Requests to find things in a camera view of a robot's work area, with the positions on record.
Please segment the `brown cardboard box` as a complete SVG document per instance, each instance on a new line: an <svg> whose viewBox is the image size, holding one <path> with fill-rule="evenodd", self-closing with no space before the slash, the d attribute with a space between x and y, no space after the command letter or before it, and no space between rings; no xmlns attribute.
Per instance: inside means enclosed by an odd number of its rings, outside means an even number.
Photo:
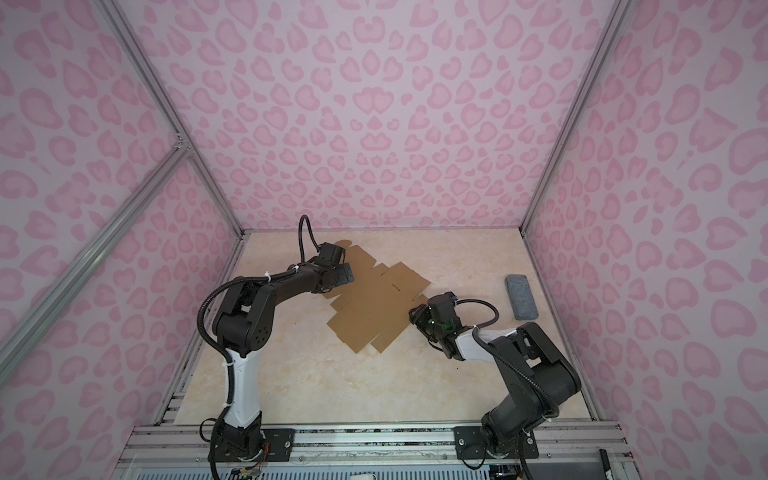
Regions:
<svg viewBox="0 0 768 480"><path fill-rule="evenodd" d="M409 312L427 302L430 281L402 262L377 262L349 240L337 244L354 281L324 295L335 310L328 326L354 353L367 345L382 353L410 325Z"/></svg>

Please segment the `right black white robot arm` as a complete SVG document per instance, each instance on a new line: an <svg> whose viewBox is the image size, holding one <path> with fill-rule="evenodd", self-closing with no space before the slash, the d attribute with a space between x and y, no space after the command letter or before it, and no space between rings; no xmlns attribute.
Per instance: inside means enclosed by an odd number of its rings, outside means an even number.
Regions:
<svg viewBox="0 0 768 480"><path fill-rule="evenodd" d="M534 322L498 330L498 309L452 292L429 298L409 311L409 321L446 358L485 361L499 370L507 394L483 415L479 441L465 442L467 459L482 453L520 456L535 444L534 429L560 415L560 406L581 391L575 368Z"/></svg>

